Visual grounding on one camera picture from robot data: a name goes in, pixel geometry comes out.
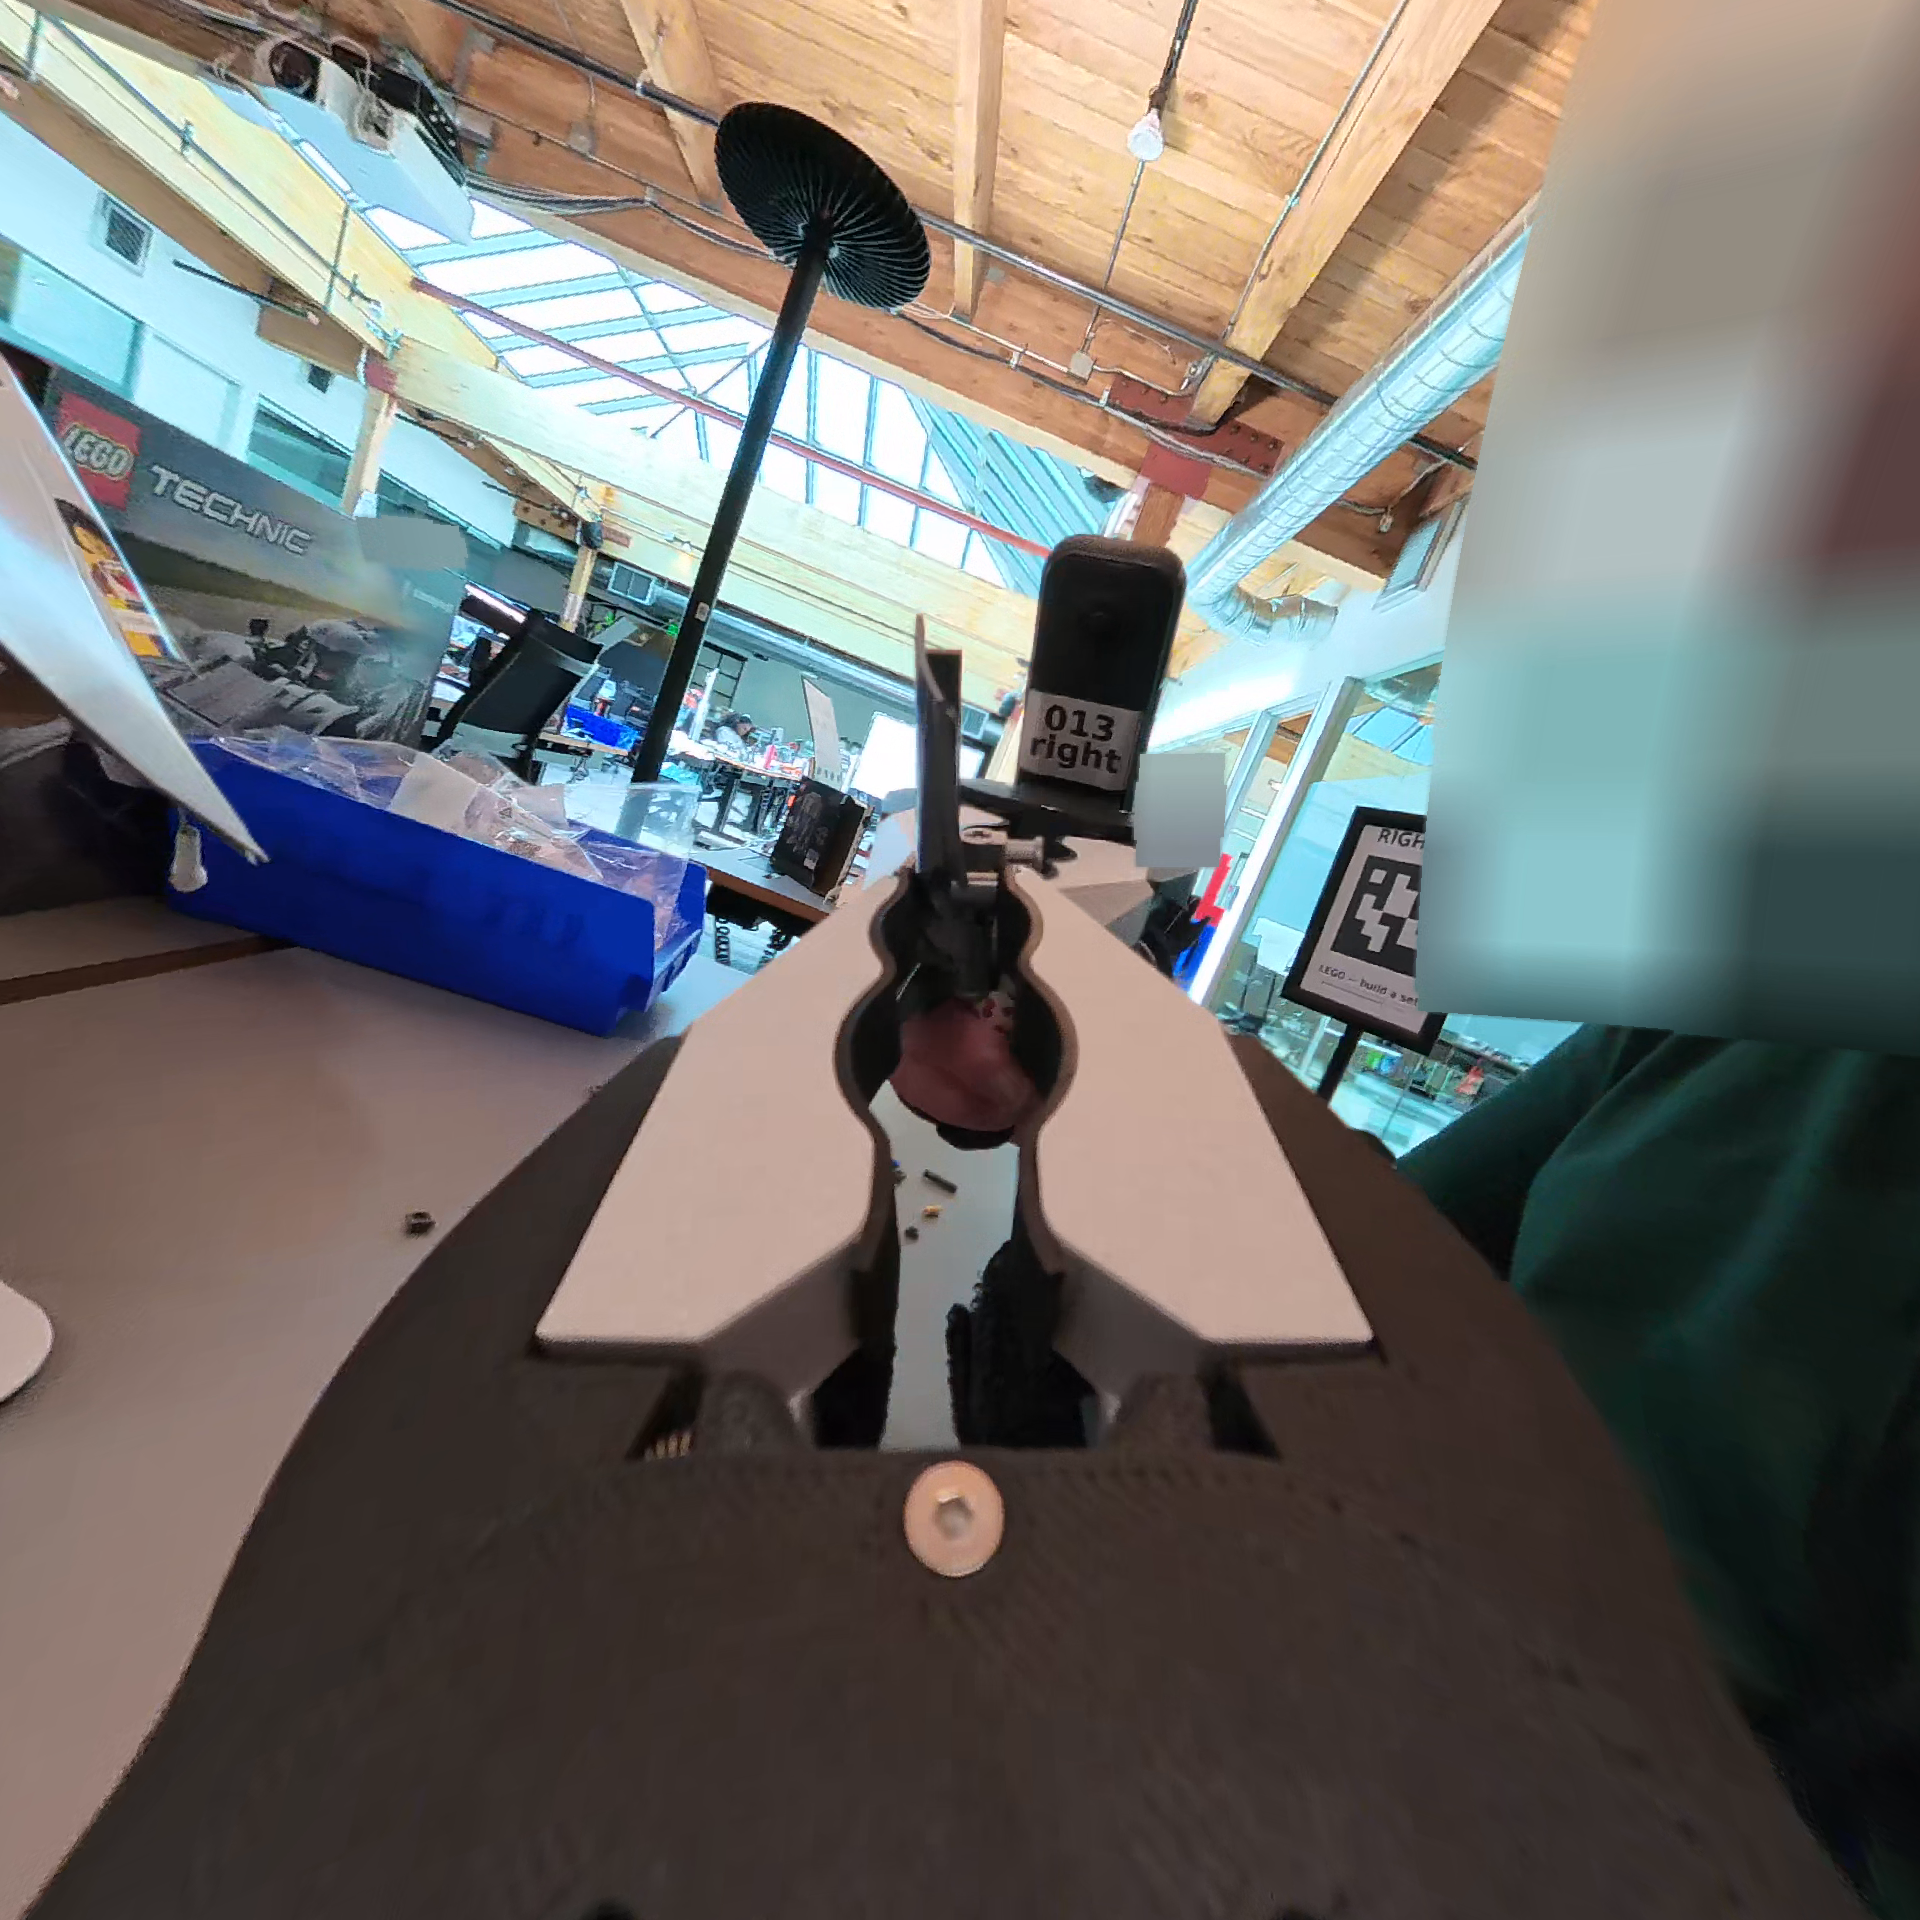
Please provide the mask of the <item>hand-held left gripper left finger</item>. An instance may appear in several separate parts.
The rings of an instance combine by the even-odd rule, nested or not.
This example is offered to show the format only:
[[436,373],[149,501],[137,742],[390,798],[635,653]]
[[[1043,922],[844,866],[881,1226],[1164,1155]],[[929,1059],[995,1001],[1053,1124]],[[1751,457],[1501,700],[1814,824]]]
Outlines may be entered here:
[[897,1056],[886,922],[910,876],[844,898],[702,1014],[535,1326],[559,1360],[750,1377],[813,1422],[884,1422],[896,1161],[872,1115]]

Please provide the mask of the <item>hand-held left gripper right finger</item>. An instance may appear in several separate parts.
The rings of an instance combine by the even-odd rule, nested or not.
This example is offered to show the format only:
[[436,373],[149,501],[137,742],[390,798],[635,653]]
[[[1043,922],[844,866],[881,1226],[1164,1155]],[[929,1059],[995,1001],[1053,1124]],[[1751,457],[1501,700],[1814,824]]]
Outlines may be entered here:
[[1020,1218],[1061,1283],[1055,1350],[1116,1413],[1224,1362],[1356,1357],[1373,1329],[1219,1022],[1061,883],[1013,869],[1020,981],[1061,1067]]

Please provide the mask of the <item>long dark grey lego panel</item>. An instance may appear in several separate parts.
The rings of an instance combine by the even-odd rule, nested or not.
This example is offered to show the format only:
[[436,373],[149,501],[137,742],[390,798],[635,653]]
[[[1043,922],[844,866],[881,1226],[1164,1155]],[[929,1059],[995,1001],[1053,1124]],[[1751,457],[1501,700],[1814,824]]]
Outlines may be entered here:
[[1005,883],[1014,869],[1039,873],[1047,844],[1016,835],[1005,808],[989,814],[983,836],[968,838],[957,773],[963,658],[927,643],[924,614],[917,618],[915,653],[919,782],[901,906],[903,996],[915,1012],[953,1009],[1013,1025],[1025,922]]

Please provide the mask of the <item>dark printed lego box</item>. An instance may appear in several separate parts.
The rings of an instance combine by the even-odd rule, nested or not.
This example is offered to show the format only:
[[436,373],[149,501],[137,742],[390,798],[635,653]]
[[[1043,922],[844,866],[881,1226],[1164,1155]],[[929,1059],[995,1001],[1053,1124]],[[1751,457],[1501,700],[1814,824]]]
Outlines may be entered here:
[[175,645],[150,682],[188,737],[420,742],[465,533],[345,516],[62,371],[40,413]]

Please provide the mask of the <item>lego instruction booklet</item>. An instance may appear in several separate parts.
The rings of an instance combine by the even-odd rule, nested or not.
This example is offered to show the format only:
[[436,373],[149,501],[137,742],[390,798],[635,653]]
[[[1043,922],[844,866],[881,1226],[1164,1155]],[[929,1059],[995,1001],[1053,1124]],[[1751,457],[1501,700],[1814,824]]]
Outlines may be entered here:
[[76,467],[3,368],[3,643],[77,731],[133,780],[261,864],[265,848],[161,705],[149,665],[175,646]]

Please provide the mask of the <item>person's right hand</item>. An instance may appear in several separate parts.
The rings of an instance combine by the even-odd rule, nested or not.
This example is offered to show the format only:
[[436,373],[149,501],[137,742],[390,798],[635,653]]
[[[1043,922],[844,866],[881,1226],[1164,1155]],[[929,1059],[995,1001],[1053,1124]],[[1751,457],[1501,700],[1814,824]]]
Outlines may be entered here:
[[1014,1005],[1005,994],[947,998],[897,1027],[892,1088],[957,1150],[1008,1145],[1043,1104],[1014,1049]]

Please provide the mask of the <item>black framed sign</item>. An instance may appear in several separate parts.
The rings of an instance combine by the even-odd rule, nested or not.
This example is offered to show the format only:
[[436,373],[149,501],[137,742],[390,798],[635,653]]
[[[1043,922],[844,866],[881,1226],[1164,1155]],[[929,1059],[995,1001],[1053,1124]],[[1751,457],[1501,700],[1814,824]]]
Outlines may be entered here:
[[1425,819],[1356,808],[1280,982],[1285,1001],[1339,1025],[1317,1094],[1329,1104],[1364,1035],[1428,1056],[1444,1014],[1417,994]]

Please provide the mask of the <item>pile of clear plastic bags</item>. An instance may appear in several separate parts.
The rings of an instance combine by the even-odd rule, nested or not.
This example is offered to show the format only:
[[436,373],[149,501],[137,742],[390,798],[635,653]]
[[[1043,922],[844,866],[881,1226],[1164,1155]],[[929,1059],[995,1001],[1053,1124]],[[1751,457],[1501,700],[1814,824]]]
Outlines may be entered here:
[[657,908],[679,898],[696,848],[696,794],[679,782],[624,786],[608,829],[571,814],[563,786],[531,785],[483,753],[420,753],[287,728],[216,733],[206,748],[345,800],[356,824],[380,817],[431,827]]

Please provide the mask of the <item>blue plastic bin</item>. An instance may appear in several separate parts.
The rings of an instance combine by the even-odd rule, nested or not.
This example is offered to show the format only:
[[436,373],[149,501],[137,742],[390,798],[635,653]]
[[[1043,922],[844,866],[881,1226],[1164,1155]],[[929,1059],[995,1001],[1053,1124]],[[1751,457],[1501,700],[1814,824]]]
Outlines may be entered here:
[[200,769],[263,862],[175,814],[177,913],[603,1038],[648,1010],[696,952],[709,876],[593,827],[488,836],[398,808],[399,770],[323,780],[291,739],[211,737]]

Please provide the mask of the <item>black mesh office chair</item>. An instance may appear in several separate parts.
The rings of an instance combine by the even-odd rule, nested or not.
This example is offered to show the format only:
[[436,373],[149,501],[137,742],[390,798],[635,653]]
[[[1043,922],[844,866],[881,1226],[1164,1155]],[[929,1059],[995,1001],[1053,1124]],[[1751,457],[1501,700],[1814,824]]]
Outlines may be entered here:
[[435,748],[477,753],[518,769],[599,657],[599,641],[542,611],[525,611],[502,634],[502,650],[447,709]]

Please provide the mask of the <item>black pole with ribbed disc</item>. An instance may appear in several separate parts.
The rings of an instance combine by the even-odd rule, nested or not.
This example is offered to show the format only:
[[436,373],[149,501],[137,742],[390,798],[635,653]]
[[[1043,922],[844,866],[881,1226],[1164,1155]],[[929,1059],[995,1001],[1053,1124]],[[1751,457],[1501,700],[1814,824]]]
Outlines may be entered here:
[[633,754],[635,785],[648,785],[663,770],[812,306],[821,293],[831,293],[856,306],[896,313],[921,297],[929,274],[919,212],[875,160],[825,124],[775,102],[739,105],[715,130],[715,168],[733,212],[788,270],[788,283],[673,646]]

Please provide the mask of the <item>person's green shirt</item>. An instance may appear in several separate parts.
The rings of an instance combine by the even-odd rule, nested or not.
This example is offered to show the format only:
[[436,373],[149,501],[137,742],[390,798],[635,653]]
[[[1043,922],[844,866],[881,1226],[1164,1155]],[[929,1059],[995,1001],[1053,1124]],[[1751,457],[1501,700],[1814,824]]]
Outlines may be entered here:
[[1915,1915],[1915,1059],[1589,1025],[1399,1172],[1606,1422],[1811,1832]]

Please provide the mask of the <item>white ceiling projector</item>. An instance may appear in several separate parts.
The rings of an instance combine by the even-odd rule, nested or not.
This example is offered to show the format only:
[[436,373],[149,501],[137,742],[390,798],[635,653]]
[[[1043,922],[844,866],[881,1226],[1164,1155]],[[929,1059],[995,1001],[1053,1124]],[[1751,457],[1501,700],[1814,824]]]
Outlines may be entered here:
[[409,65],[349,38],[280,33],[253,48],[247,89],[365,205],[447,242],[472,236],[457,129],[431,82]]

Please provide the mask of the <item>silver ventilation duct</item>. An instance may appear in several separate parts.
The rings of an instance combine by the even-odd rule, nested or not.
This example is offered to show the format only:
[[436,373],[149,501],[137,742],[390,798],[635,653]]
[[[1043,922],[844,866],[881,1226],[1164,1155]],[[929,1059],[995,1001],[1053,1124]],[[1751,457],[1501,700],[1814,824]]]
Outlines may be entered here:
[[1529,198],[1516,212],[1197,550],[1185,569],[1185,606],[1214,635],[1268,643],[1287,624],[1308,622],[1304,613],[1247,594],[1243,578],[1496,371],[1539,205]]

